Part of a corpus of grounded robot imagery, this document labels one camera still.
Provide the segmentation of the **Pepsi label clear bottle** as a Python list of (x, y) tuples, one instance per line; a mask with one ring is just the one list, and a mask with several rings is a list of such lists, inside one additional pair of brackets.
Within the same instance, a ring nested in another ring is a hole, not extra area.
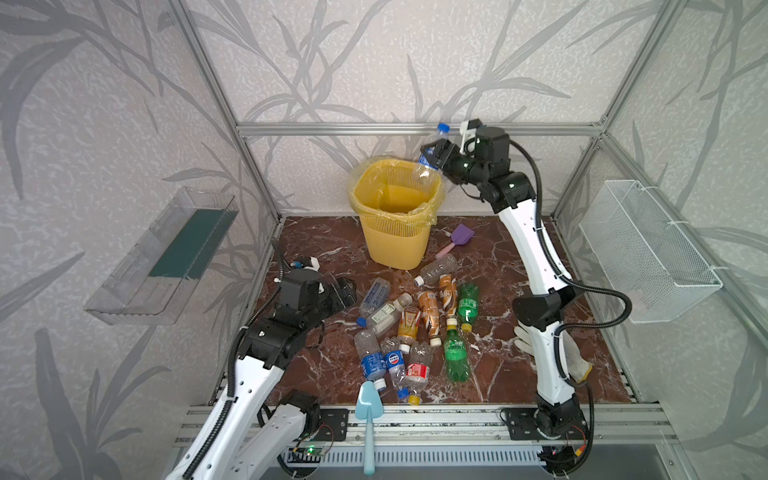
[(399, 342), (393, 337), (385, 338), (380, 348), (399, 402), (406, 402), (409, 390), (406, 382), (407, 366)]

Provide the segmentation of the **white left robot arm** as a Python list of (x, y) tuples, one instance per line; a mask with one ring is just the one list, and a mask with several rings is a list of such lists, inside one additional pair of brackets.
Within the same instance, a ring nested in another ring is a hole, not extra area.
[(309, 333), (357, 302), (355, 282), (311, 268), (281, 275), (267, 302), (237, 334), (226, 364), (226, 387), (171, 479), (259, 479), (290, 443), (319, 428), (316, 397), (294, 391), (263, 426), (265, 401)]

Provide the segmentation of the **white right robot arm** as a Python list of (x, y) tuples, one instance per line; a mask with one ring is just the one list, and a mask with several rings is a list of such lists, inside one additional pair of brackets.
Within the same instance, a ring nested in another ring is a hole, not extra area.
[(510, 233), (523, 261), (530, 295), (513, 301), (518, 323), (530, 338), (537, 367), (535, 422), (546, 438), (557, 439), (583, 420), (563, 340), (566, 308), (577, 287), (542, 223), (542, 179), (533, 157), (501, 128), (474, 119), (462, 141), (426, 141), (420, 163), (458, 186), (477, 188)]

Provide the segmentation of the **clear crushed bottle blue cap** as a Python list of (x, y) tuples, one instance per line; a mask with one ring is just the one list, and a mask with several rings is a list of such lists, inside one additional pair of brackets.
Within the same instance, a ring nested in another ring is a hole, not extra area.
[(445, 123), (439, 123), (434, 133), (428, 135), (420, 147), (420, 155), (412, 178), (419, 187), (430, 187), (439, 177), (439, 171), (428, 159), (428, 154), (434, 153), (434, 143), (441, 139), (447, 139), (450, 127)]

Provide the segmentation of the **small green Sprite bottle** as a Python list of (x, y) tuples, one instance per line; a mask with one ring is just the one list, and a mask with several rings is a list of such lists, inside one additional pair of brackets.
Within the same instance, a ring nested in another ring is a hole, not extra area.
[(479, 316), (479, 287), (473, 282), (459, 286), (457, 317), (464, 332), (472, 332)]

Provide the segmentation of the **red label bottle yellow cap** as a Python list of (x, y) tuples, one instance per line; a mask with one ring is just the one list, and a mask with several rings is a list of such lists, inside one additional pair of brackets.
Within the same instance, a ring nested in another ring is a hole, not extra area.
[(428, 385), (432, 363), (432, 348), (428, 342), (414, 343), (410, 350), (406, 371), (406, 383), (409, 390), (407, 402), (420, 405), (422, 394)]

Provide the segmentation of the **clear bottle blue label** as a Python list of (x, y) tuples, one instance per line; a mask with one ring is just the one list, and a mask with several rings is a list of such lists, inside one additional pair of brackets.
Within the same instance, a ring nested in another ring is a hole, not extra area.
[(387, 368), (376, 335), (364, 329), (354, 336), (354, 344), (365, 380), (372, 382), (377, 392), (383, 392), (387, 388)]

